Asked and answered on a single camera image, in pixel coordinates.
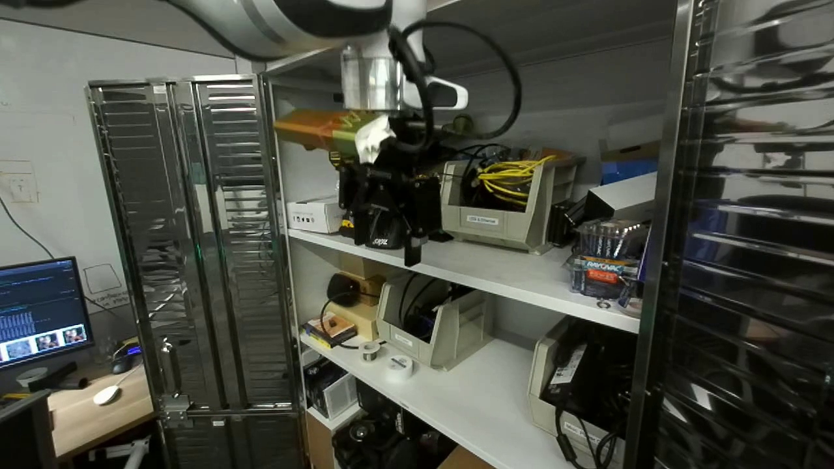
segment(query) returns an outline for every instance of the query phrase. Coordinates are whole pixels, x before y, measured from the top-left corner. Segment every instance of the cardboard box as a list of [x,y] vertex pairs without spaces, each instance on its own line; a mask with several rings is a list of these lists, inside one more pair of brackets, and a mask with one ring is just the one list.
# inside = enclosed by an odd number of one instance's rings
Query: cardboard box
[[358,335],[367,341],[375,338],[375,297],[363,295],[358,306],[345,309],[331,303],[328,315],[341,315],[358,325]]

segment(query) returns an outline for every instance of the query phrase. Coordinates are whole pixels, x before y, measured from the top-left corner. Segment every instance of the black cable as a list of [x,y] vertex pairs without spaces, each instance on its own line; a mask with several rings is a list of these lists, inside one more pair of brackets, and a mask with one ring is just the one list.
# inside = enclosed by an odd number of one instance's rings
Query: black cable
[[400,325],[405,323],[405,310],[402,310],[402,309],[406,306],[406,295],[410,295],[415,280],[418,280],[418,275],[411,275],[411,276],[406,280],[406,288],[402,289],[400,310],[396,310]]
[[400,153],[422,156],[435,144],[435,110],[428,96],[426,67],[419,66],[411,44],[406,43],[406,36],[396,26],[389,28],[389,51],[392,51],[393,60],[402,62],[406,78],[418,86],[422,120],[426,120],[426,133],[422,133],[419,144],[406,144],[406,140],[396,138],[393,147]]
[[595,444],[592,444],[592,436],[589,436],[589,428],[585,424],[585,421],[582,417],[576,417],[576,423],[578,423],[578,428],[582,428],[582,434],[585,434],[585,444],[589,445],[589,453],[592,453],[592,458],[595,458],[595,467],[600,469],[600,465],[598,465],[598,451],[595,451]]
[[[2,206],[2,212],[6,212],[6,217],[7,217],[7,223],[10,223],[22,236],[27,236],[36,249],[41,249],[41,251],[50,256],[50,262],[54,262],[54,252],[52,252],[44,242],[39,242],[30,229],[22,226],[22,223],[10,215],[10,208],[6,206],[2,199],[0,199],[0,206]],[[86,295],[84,295],[84,299],[86,299],[89,306],[99,309],[99,310],[109,310],[109,309],[104,309],[103,303],[97,303],[97,299],[92,299],[92,297],[86,297]]]
[[573,451],[569,436],[563,434],[563,413],[566,413],[563,406],[555,406],[555,423],[553,423],[555,424],[555,444],[563,451],[563,458],[570,467],[582,469],[578,461],[576,461],[576,451]]
[[608,434],[595,451],[598,469],[608,469],[617,451],[617,434]]
[[36,249],[41,249],[41,251],[50,256],[50,262],[54,262],[52,251],[19,224],[19,219],[10,215],[10,208],[6,206],[2,199],[0,199],[0,206],[2,206],[2,212],[6,212],[6,217],[7,217],[7,223],[10,223],[24,238],[30,238]]
[[509,77],[512,77],[512,82],[514,82],[514,108],[512,108],[512,113],[509,113],[509,118],[506,118],[504,125],[497,125],[497,129],[490,131],[490,133],[474,133],[474,138],[488,140],[488,138],[497,138],[497,135],[504,135],[506,131],[512,131],[514,124],[516,124],[518,114],[522,114],[522,100],[525,100],[522,74],[518,74],[514,57],[512,57],[493,36],[488,36],[488,35],[482,35],[482,31],[467,26],[467,25],[453,25],[453,22],[418,22],[418,25],[411,25],[411,26],[406,26],[406,28],[402,31],[402,40],[410,40],[410,36],[411,36],[415,31],[419,31],[419,28],[457,28],[457,31],[467,31],[467,35],[477,36],[479,43],[484,43],[484,44],[497,54],[497,60],[504,62],[504,67],[509,70]]

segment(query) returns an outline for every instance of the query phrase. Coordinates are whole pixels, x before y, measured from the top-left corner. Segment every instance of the wall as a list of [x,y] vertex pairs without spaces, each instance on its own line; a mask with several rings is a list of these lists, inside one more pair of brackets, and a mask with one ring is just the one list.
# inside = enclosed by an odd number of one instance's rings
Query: wall
[[[125,288],[86,84],[235,70],[225,57],[0,22],[0,196],[54,256],[78,259],[89,297],[122,299]],[[41,259],[0,215],[0,266]]]

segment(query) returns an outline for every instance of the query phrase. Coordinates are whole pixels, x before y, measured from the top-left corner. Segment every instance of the monitor screen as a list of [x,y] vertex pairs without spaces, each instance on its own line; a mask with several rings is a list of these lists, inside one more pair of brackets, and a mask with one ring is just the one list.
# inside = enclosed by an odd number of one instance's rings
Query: monitor screen
[[73,259],[0,266],[0,370],[92,345]]

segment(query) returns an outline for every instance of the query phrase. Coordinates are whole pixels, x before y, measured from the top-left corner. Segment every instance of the wire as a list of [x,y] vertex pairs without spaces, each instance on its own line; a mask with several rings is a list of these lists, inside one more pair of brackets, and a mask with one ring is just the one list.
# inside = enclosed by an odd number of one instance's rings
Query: wire
[[410,297],[410,289],[411,289],[415,280],[418,280],[418,275],[411,275],[411,276],[406,280],[406,288],[402,289],[400,310],[396,310],[400,325],[405,323],[405,310],[402,310],[402,309],[406,306],[406,297]]
[[563,451],[563,458],[573,467],[573,469],[582,469],[582,465],[576,461],[576,451],[573,451],[573,445],[570,445],[570,440],[569,440],[569,436],[563,434],[563,406],[555,406],[555,444],[557,444],[557,449]]
[[406,26],[406,28],[402,31],[402,40],[410,40],[410,36],[411,36],[415,31],[419,31],[419,28],[457,28],[457,31],[467,31],[467,35],[477,36],[479,43],[484,43],[484,44],[497,54],[497,60],[504,62],[504,67],[509,70],[512,84],[514,84],[514,108],[512,108],[509,118],[504,120],[504,125],[497,125],[497,129],[490,131],[490,133],[474,133],[474,138],[488,140],[488,138],[497,138],[497,135],[504,135],[506,131],[512,131],[514,124],[516,124],[518,114],[522,114],[522,100],[525,100],[522,74],[518,74],[514,57],[512,57],[493,36],[488,36],[488,35],[482,35],[482,31],[467,26],[467,25],[453,25],[453,22],[418,22],[418,25],[411,25],[411,26]]
[[7,217],[7,223],[54,262],[52,251],[19,224],[19,219],[10,215],[10,208],[6,206],[2,199],[0,199],[0,206],[2,206],[2,212]]
[[542,160],[495,163],[477,169],[471,186],[482,186],[493,199],[525,208],[534,173],[557,160],[557,153],[544,153]]
[[608,434],[595,451],[598,469],[608,469],[617,451],[617,434]]
[[396,26],[389,28],[389,51],[396,57],[396,62],[402,62],[406,78],[418,86],[419,95],[419,105],[422,105],[422,120],[426,120],[426,133],[419,144],[406,144],[402,138],[396,138],[396,152],[400,153],[428,153],[431,147],[435,144],[435,110],[428,95],[428,82],[422,74],[422,66],[411,51],[411,44],[406,43],[406,35],[402,35]]
[[582,428],[585,444],[589,444],[589,453],[595,456],[598,451],[595,451],[589,428],[585,424],[585,421],[582,421],[578,415],[576,415],[576,423],[578,423],[578,428]]
[[[10,208],[6,206],[2,199],[0,199],[0,206],[2,206],[2,212],[6,212],[6,217],[7,217],[7,223],[10,223],[22,236],[27,236],[36,249],[41,249],[44,256],[50,256],[50,262],[54,262],[54,252],[52,252],[44,242],[39,242],[30,229],[22,226],[22,223],[10,215]],[[103,303],[97,303],[97,299],[92,299],[92,297],[86,297],[86,295],[84,295],[84,299],[86,299],[89,306],[99,309],[99,310],[109,310],[106,306],[103,306]]]

